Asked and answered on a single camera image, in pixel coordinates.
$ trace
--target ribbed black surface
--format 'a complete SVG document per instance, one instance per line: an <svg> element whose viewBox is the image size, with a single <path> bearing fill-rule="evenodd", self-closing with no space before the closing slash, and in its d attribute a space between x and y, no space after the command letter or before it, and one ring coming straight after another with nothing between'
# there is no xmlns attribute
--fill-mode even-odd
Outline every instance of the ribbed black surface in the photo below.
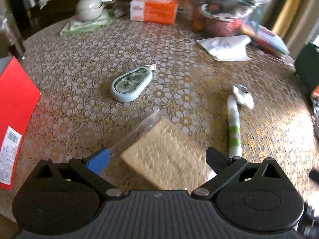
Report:
<svg viewBox="0 0 319 239"><path fill-rule="evenodd" d="M79 230L56 236L22 231L15 239L249 239L302 238L294 231L254 235L221 219L208 201L192 199L186 191L132 191L105 204L99 216Z"/></svg>

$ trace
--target floral tablecloth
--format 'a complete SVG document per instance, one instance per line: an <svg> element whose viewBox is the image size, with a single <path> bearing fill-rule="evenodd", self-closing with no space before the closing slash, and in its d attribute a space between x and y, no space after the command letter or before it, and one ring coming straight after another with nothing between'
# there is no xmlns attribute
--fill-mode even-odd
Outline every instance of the floral tablecloth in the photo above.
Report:
<svg viewBox="0 0 319 239"><path fill-rule="evenodd" d="M0 191L0 213L14 220L12 199L42 157L56 163L87 157L113 146L156 110L198 144L227 153L226 102L234 83L248 87L255 100L253 111L240 109L244 156L256 162L274 157L315 207L319 189L307 174L319 167L319 148L292 67L252 47L250 61L214 61L182 20L168 26L115 19L94 33L59 37L66 22L25 41L22 66L41 98L23 139L14 189ZM140 97L115 101L112 80L146 64L157 69Z"/></svg>

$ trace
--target white and green tube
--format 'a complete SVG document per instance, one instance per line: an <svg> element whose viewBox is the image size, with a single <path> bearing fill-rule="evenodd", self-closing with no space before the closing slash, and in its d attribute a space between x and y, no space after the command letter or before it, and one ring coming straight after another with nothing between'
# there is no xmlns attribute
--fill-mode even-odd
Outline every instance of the white and green tube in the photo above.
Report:
<svg viewBox="0 0 319 239"><path fill-rule="evenodd" d="M242 157L240 142L240 120L236 99L233 95L228 96L228 127L229 127L229 158Z"/></svg>

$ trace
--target barcode label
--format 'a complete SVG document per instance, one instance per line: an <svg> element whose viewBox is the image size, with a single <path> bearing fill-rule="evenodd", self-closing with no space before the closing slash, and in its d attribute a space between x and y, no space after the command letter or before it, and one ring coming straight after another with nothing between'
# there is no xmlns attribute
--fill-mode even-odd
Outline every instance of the barcode label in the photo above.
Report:
<svg viewBox="0 0 319 239"><path fill-rule="evenodd" d="M0 149L0 182L10 185L13 165L17 157L21 134L8 127Z"/></svg>
<svg viewBox="0 0 319 239"><path fill-rule="evenodd" d="M15 134L11 133L11 132L9 132L8 138L9 138L12 142L14 142L15 144L16 144L17 141L18 141L18 137L17 137Z"/></svg>

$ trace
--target green cloth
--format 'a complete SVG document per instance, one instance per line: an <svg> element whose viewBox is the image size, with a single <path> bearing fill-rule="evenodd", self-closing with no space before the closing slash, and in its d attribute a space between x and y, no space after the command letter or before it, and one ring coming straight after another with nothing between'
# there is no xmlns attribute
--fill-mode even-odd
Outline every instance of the green cloth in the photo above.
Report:
<svg viewBox="0 0 319 239"><path fill-rule="evenodd" d="M60 36L95 31L103 26L109 25L111 21L112 18L107 10L103 10L102 15L91 22L80 22L75 16L75 18L71 19L61 30Z"/></svg>

